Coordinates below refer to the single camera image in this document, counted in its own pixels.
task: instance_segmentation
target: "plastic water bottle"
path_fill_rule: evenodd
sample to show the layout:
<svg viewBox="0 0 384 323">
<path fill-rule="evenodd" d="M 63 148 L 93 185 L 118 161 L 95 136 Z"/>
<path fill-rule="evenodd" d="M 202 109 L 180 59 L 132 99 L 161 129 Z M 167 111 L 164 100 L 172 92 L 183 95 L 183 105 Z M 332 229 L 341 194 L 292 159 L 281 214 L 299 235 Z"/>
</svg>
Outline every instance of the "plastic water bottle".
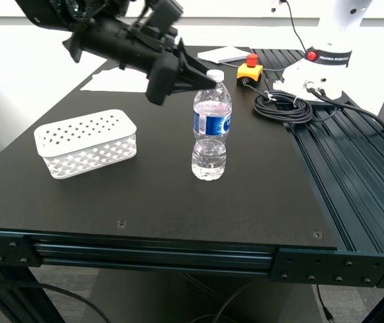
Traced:
<svg viewBox="0 0 384 323">
<path fill-rule="evenodd" d="M 225 79 L 222 71 L 211 69 L 206 75 L 217 85 L 214 89 L 200 90 L 193 102 L 196 143 L 192 154 L 192 171 L 200 180 L 216 180 L 225 171 L 225 141 L 231 123 L 232 100 L 222 83 Z"/>
</svg>

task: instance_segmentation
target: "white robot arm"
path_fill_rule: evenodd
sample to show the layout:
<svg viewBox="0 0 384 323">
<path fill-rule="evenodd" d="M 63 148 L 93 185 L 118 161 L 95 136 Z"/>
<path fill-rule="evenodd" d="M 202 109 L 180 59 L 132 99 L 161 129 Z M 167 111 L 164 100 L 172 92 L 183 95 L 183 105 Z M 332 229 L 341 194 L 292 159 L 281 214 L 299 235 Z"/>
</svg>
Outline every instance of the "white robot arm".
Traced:
<svg viewBox="0 0 384 323">
<path fill-rule="evenodd" d="M 346 33 L 359 28 L 372 1 L 326 0 L 313 46 L 307 49 L 304 59 L 284 70 L 282 80 L 274 83 L 274 89 L 304 100 L 318 101 L 307 90 L 309 87 L 321 88 L 329 98 L 338 99 L 342 95 L 342 78 L 352 54 Z"/>
</svg>

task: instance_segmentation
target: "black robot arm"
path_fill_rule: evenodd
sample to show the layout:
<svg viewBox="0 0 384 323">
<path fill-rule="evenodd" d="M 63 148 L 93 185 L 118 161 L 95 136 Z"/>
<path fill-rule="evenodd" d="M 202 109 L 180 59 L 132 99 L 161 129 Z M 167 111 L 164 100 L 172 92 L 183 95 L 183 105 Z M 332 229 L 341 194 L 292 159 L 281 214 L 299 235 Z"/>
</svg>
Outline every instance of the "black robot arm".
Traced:
<svg viewBox="0 0 384 323">
<path fill-rule="evenodd" d="M 175 0 L 146 0 L 135 23 L 120 20 L 129 0 L 16 0 L 27 18 L 42 28 L 73 32 L 63 42 L 75 62 L 83 50 L 147 74 L 147 99 L 161 105 L 171 93 L 208 89 L 207 68 L 174 44 L 172 27 L 182 15 Z M 148 9 L 153 12 L 143 20 Z"/>
</svg>

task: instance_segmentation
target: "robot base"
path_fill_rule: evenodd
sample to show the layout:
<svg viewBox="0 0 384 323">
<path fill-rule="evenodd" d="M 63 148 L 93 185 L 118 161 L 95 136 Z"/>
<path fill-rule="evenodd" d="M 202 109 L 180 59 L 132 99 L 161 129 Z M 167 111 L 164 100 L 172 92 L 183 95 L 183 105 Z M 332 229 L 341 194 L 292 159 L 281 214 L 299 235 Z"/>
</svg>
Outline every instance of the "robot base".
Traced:
<svg viewBox="0 0 384 323">
<path fill-rule="evenodd" d="M 308 86 L 324 89 L 327 97 L 337 100 L 342 96 L 340 84 L 345 71 L 345 65 L 320 65 L 301 59 L 284 70 L 282 79 L 275 81 L 273 88 L 307 101 L 321 102 L 307 91 Z"/>
</svg>

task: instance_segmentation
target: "cable on floor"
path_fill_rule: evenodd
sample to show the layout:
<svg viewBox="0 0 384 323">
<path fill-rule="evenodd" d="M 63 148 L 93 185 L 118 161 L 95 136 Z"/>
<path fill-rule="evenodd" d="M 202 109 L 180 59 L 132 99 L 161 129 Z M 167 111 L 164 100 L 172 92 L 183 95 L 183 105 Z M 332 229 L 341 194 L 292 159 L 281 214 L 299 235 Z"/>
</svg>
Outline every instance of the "cable on floor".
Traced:
<svg viewBox="0 0 384 323">
<path fill-rule="evenodd" d="M 78 301 L 83 302 L 87 306 L 91 307 L 96 313 L 100 315 L 101 318 L 104 319 L 105 323 L 112 323 L 110 319 L 103 313 L 103 311 L 97 307 L 96 304 L 90 302 L 88 299 L 72 293 L 71 291 L 67 291 L 66 289 L 60 288 L 60 287 L 55 287 L 52 285 L 48 284 L 41 284 L 41 283 L 35 283 L 32 281 L 9 281 L 9 280 L 0 280 L 0 286 L 2 287 L 15 287 L 15 288 L 34 288 L 34 289 L 48 289 L 50 291 L 55 291 L 57 293 L 75 298 Z"/>
<path fill-rule="evenodd" d="M 337 112 L 337 108 L 334 106 L 334 110 L 329 116 L 325 118 L 314 118 L 313 107 L 307 101 L 294 96 L 293 94 L 286 93 L 284 91 L 265 91 L 260 92 L 254 87 L 243 82 L 245 87 L 248 87 L 259 94 L 253 102 L 253 109 L 260 115 L 278 121 L 292 124 L 303 124 L 310 121 L 322 122 L 332 118 Z M 267 107 L 267 104 L 271 102 L 287 103 L 293 108 L 291 110 L 275 110 Z"/>
<path fill-rule="evenodd" d="M 289 8 L 289 15 L 291 17 L 293 32 L 295 33 L 295 35 L 297 35 L 297 37 L 299 39 L 299 42 L 301 43 L 301 46 L 302 46 L 304 52 L 307 52 L 307 50 L 305 49 L 304 43 L 302 42 L 301 37 L 299 37 L 299 35 L 297 33 L 297 30 L 295 29 L 295 23 L 293 22 L 293 15 L 292 15 L 291 4 L 287 0 L 280 0 L 280 2 L 285 2 L 287 4 L 287 7 Z"/>
<path fill-rule="evenodd" d="M 323 312 L 325 313 L 326 320 L 328 320 L 328 322 L 335 323 L 335 318 L 332 316 L 331 312 L 323 303 L 323 299 L 321 298 L 321 295 L 320 295 L 319 285 L 316 285 L 316 287 L 317 287 L 317 296 L 319 297 L 320 304 L 321 304 L 321 307 L 323 308 Z"/>
<path fill-rule="evenodd" d="M 344 109 L 349 109 L 349 110 L 353 110 L 353 111 L 356 111 L 357 113 L 361 113 L 361 114 L 364 114 L 366 116 L 369 116 L 370 118 L 374 119 L 377 123 L 379 123 L 379 125 L 381 126 L 381 128 L 383 128 L 383 132 L 384 132 L 384 121 L 381 120 L 378 116 L 376 116 L 375 114 L 369 112 L 369 111 L 366 111 L 366 110 L 363 110 L 361 108 L 357 108 L 356 106 L 350 106 L 348 104 L 343 104 L 343 103 L 338 103 L 337 101 L 333 101 L 331 99 L 329 99 L 326 94 L 325 94 L 325 91 L 323 89 L 320 90 L 320 93 L 318 93 L 315 89 L 309 89 L 309 91 L 318 99 L 326 102 L 326 103 L 330 103 L 330 104 L 333 104 L 339 108 L 344 108 Z"/>
<path fill-rule="evenodd" d="M 221 314 L 223 313 L 223 311 L 225 310 L 225 308 L 229 305 L 229 303 L 231 303 L 231 301 L 237 297 L 239 294 L 241 294 L 243 291 L 245 291 L 248 287 L 250 287 L 252 285 L 254 281 L 250 281 L 249 283 L 241 286 L 234 294 L 232 294 L 232 296 L 230 298 L 228 298 L 226 300 L 226 302 L 221 306 L 219 312 L 216 314 L 214 320 L 213 320 L 213 323 L 217 323 L 217 321 L 219 320 L 219 318 L 221 317 Z"/>
</svg>

